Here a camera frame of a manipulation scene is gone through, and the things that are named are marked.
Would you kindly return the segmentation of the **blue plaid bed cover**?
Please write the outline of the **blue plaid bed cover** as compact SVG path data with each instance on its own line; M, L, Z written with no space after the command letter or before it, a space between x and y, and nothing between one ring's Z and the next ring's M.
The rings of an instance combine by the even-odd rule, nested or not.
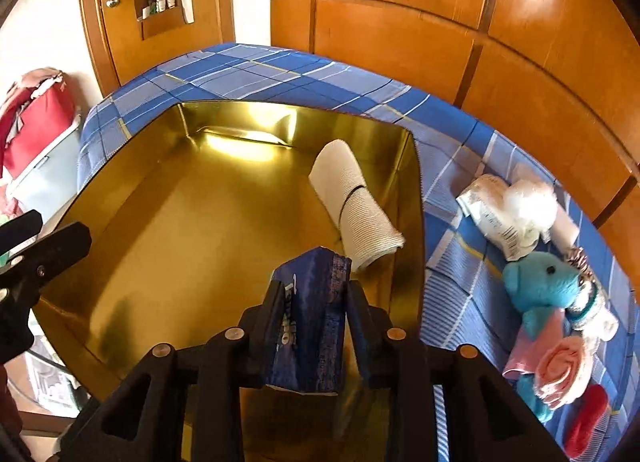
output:
M608 408L576 461L606 461L639 410L639 308L631 283L597 229L552 174L494 128L437 96L355 66L277 47L218 44L152 67L89 110L81 130L78 191L125 142L170 102L244 100L295 104L366 115L409 129L421 164L426 230L425 343L475 344L502 368L518 332L501 286L502 252L464 218L456 197L480 174L511 180L525 165L552 183L579 228L577 245L608 294L618 320L601 343L591 381L608 393Z

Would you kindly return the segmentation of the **clear plastic bag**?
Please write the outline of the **clear plastic bag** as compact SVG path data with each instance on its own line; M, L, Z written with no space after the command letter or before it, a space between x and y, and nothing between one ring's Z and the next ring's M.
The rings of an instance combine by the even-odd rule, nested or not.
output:
M558 214L558 200L551 185L521 179L506 188L503 205L513 222L531 237L550 241L550 229Z

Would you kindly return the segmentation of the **gold shallow box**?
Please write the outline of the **gold shallow box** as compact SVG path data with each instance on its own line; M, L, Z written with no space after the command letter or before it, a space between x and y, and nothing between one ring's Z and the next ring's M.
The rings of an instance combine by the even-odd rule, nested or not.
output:
M36 318L99 406L156 345L201 346L265 299L273 271L316 247L347 257L309 181L341 139L405 245L357 281L394 326L416 335L424 286L421 174L409 130L328 110L181 102L134 135L58 224L91 234L89 254L43 288ZM345 320L335 395L240 391L244 458L311 449L321 461L385 460L388 402L364 385Z

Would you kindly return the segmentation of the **beige cloth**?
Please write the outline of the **beige cloth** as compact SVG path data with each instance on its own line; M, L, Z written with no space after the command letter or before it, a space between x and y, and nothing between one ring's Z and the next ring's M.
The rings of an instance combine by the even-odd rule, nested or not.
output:
M404 236L374 199L344 140L333 140L322 148L311 167L309 181L340 233L353 271L367 268L404 247Z

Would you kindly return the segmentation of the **white knitted socks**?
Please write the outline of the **white knitted socks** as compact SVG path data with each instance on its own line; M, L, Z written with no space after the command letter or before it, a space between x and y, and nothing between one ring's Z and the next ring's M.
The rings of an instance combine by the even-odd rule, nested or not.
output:
M578 296L565 309L565 317L572 330L587 341L611 341L620 326L606 306L603 289L590 280L580 282Z

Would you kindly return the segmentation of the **blue Tempo tissue pack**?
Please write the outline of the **blue Tempo tissue pack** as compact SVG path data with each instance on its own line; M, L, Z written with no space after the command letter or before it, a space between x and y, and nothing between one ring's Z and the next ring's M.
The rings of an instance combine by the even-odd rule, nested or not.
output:
M349 258L316 247L273 271L271 279L283 286L283 310L270 338L267 385L299 394L338 393L351 266Z

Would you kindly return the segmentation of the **wooden door with shelves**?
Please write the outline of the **wooden door with shelves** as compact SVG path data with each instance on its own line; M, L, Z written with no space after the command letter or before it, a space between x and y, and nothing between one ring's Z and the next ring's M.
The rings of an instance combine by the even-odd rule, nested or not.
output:
M117 88L183 53L235 40L232 0L79 0L99 88Z

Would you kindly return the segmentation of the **red bag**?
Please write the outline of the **red bag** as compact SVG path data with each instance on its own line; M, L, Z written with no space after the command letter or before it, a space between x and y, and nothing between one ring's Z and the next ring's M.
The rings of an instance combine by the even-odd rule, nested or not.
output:
M76 103L65 74L52 67L36 68L12 84L1 103L1 172L12 179L76 117Z

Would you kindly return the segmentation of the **red fluffy sponge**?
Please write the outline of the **red fluffy sponge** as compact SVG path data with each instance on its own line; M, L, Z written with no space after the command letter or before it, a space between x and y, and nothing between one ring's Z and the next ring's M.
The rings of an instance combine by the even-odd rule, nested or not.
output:
M608 408L608 393L600 384L590 385L582 395L582 404L564 436L563 448L570 459L588 448L594 429Z

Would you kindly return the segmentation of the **white storage bin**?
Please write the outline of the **white storage bin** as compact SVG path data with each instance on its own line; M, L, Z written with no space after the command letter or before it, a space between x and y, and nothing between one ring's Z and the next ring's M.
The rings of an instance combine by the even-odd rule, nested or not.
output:
M50 220L76 194L77 157L81 117L45 148L20 174L12 179L1 173L1 221L34 209L43 221Z

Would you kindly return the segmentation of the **pink towel blue band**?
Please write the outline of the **pink towel blue band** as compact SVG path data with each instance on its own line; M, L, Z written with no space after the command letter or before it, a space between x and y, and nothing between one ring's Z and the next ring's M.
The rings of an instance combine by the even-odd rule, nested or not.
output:
M594 364L581 336L563 337L542 356L534 373L534 393L551 410L585 393Z

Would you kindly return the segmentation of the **blue plush bear pink dress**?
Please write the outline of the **blue plush bear pink dress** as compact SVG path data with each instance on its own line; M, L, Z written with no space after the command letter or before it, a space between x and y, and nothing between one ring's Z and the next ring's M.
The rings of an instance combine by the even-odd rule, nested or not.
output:
M502 281L522 318L502 375L515 383L536 418L547 423L561 404L548 404L536 394L536 375L544 356L564 338L565 309L579 294L579 273L550 253L532 252L507 263Z

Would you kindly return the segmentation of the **brown patterned scrunchie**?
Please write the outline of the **brown patterned scrunchie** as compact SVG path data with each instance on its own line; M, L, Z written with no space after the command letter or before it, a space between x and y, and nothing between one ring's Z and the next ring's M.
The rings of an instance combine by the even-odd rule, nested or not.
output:
M579 284L593 284L596 277L589 265L589 258L582 247L572 247L565 255L565 261L579 272Z

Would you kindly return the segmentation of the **wooden wardrobe wall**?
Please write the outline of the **wooden wardrobe wall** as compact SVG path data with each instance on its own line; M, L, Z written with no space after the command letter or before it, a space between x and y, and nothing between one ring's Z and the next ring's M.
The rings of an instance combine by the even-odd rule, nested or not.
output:
M395 78L532 154L639 278L639 39L617 0L272 0L271 41Z

